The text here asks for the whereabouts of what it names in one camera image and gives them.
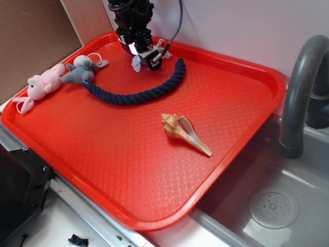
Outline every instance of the red tray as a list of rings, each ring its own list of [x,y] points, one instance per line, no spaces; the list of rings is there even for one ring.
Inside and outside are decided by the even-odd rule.
[[[54,170],[135,230],[163,228],[185,216],[285,94],[283,77],[271,68],[175,42],[174,56],[163,59],[159,70],[143,66],[136,73],[113,32],[65,63],[91,52],[109,61],[93,83],[116,94],[162,84],[178,58],[184,58],[187,70],[174,92],[146,104],[119,107],[82,85],[64,84],[26,115],[10,102],[1,118]],[[213,155],[168,137],[162,113],[187,116]]]

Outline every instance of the black device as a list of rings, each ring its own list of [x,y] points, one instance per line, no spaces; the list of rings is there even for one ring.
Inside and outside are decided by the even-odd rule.
[[[123,49],[135,55],[131,50],[133,45],[142,64],[152,70],[159,69],[162,60],[154,61],[159,51],[153,44],[151,30],[147,28],[154,5],[149,0],[108,0],[108,8],[115,13],[114,21],[119,26],[116,34]]]
[[[52,169],[30,149],[0,144],[0,246],[44,206]]]

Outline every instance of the sink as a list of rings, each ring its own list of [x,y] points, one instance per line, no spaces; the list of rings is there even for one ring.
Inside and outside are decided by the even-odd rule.
[[[280,124],[272,115],[197,209],[241,246],[329,246],[329,135],[305,127],[304,154],[288,160]]]

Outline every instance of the drain cover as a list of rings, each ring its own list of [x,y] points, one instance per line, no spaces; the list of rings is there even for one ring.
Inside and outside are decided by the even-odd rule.
[[[299,206],[292,193],[273,186],[262,188],[252,194],[249,212],[258,224],[270,229],[280,229],[296,220]]]

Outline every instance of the conch shell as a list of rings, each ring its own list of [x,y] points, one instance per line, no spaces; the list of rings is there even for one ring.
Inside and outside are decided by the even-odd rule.
[[[187,117],[177,117],[176,114],[162,114],[161,116],[164,131],[168,136],[186,141],[209,157],[212,155],[210,149],[197,137],[193,124]]]

